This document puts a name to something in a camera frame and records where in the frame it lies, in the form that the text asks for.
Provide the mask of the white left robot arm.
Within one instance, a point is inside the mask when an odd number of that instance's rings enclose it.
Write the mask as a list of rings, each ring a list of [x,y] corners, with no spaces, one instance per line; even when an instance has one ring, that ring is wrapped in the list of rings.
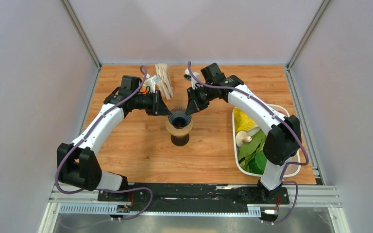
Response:
[[[149,116],[169,116],[160,90],[159,75],[146,74],[144,79],[124,75],[119,87],[103,101],[103,105],[89,126],[71,143],[62,143],[56,151],[56,186],[65,183],[79,191],[107,190],[117,201],[127,199],[127,177],[103,171],[97,155],[113,129],[133,110],[144,110]]]

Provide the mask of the brown glass carafe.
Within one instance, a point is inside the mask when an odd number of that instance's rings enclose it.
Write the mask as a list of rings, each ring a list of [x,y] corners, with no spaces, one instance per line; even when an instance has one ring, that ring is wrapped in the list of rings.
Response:
[[[182,146],[186,145],[189,142],[189,134],[186,134],[184,136],[174,136],[174,135],[171,135],[170,138],[171,138],[171,142],[175,146],[179,146],[179,147],[182,147]]]

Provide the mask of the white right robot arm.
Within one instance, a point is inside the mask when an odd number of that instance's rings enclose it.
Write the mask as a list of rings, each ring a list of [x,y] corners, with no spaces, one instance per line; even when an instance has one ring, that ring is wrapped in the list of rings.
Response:
[[[225,76],[216,63],[201,69],[203,82],[192,72],[191,62],[187,64],[187,74],[195,83],[187,89],[186,115],[206,109],[214,99],[223,99],[243,111],[266,135],[263,152],[267,162],[257,195],[264,203],[272,202],[287,163],[302,146],[299,119],[269,107],[236,75]]]

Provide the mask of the blue ribbed coffee dripper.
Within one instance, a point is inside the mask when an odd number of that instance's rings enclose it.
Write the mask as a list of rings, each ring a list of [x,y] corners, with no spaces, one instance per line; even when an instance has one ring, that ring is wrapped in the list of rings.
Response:
[[[169,115],[169,123],[176,129],[182,129],[192,122],[192,116],[186,114],[186,108],[176,107],[173,108]]]

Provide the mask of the stack of paper coffee filters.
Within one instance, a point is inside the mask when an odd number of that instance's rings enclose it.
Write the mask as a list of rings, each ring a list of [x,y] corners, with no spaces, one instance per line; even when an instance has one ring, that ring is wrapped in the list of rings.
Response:
[[[160,76],[161,81],[158,84],[158,88],[164,93],[167,100],[171,100],[173,97],[173,88],[170,79],[169,66],[167,63],[155,64],[156,74]]]

